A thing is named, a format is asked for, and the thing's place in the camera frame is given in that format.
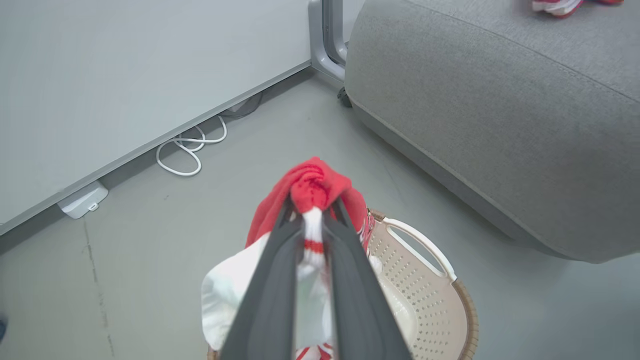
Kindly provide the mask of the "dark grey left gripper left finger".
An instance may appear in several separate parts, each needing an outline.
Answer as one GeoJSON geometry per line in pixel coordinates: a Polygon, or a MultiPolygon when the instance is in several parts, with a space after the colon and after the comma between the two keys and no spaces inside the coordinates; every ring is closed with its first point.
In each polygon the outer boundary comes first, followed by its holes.
{"type": "Polygon", "coordinates": [[[283,203],[246,294],[220,351],[222,360],[293,360],[297,268],[304,224],[291,199],[283,203]]]}

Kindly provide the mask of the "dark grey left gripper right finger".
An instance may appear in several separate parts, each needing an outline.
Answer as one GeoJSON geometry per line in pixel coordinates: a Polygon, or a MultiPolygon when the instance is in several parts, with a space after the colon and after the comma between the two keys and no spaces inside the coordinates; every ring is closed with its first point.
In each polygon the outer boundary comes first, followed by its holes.
{"type": "Polygon", "coordinates": [[[409,360],[411,354],[341,199],[323,213],[335,360],[409,360]]]}

